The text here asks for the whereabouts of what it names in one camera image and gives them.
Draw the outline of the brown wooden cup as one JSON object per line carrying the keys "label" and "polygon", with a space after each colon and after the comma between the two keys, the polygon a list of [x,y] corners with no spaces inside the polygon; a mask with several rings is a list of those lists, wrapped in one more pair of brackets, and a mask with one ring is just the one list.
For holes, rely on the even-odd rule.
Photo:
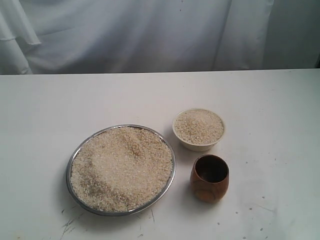
{"label": "brown wooden cup", "polygon": [[191,191],[198,200],[216,204],[228,190],[229,175],[229,166],[221,157],[202,155],[195,160],[191,169]]}

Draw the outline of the white bowl of rice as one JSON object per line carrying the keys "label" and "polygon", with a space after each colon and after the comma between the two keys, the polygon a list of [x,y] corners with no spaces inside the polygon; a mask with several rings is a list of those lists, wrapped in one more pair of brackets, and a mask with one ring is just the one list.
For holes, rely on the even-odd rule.
{"label": "white bowl of rice", "polygon": [[203,108],[190,108],[177,114],[172,131],[188,150],[210,150],[223,137],[226,127],[220,116]]}

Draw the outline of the steel plate of rice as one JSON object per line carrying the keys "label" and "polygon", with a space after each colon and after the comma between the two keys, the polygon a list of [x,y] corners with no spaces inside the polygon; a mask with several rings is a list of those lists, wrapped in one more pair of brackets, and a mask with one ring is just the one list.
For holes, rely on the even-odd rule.
{"label": "steel plate of rice", "polygon": [[145,126],[102,129],[84,140],[66,168],[66,185],[85,210],[127,216],[157,202],[176,171],[175,153],[162,135]]}

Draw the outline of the white backdrop curtain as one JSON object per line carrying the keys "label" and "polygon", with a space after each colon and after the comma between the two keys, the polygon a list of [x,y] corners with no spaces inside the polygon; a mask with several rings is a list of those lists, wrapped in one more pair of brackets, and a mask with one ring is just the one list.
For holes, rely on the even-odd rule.
{"label": "white backdrop curtain", "polygon": [[3,0],[0,72],[313,68],[317,0]]}

